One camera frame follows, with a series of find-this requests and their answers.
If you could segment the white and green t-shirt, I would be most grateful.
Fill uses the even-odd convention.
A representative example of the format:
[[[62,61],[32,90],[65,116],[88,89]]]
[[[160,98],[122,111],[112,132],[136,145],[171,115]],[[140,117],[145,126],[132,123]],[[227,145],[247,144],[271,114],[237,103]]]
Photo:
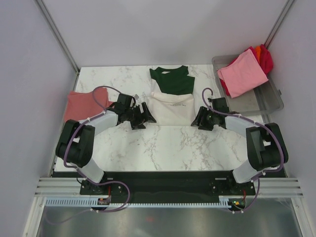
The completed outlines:
[[[193,97],[195,77],[187,66],[149,69],[152,91],[148,107],[160,126],[190,126],[196,117]]]

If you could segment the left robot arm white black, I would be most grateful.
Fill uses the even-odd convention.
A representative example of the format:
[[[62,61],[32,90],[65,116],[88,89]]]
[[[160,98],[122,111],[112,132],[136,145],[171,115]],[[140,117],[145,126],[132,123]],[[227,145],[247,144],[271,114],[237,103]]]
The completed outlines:
[[[65,167],[76,169],[88,179],[97,194],[108,190],[108,181],[92,158],[95,136],[125,121],[133,130],[145,129],[146,122],[157,123],[145,102],[137,105],[133,96],[120,93],[117,101],[100,113],[81,121],[70,119],[63,126],[55,155],[63,160]]]

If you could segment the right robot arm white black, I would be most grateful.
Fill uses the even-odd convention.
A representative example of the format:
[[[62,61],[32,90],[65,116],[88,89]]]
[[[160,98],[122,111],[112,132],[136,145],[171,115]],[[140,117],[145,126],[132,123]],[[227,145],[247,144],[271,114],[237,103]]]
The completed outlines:
[[[212,131],[214,126],[246,138],[247,160],[231,171],[231,179],[226,182],[227,191],[238,194],[244,183],[253,181],[266,172],[278,172],[288,162],[287,148],[276,123],[261,124],[231,112],[224,97],[208,99],[211,106],[199,108],[191,126]]]

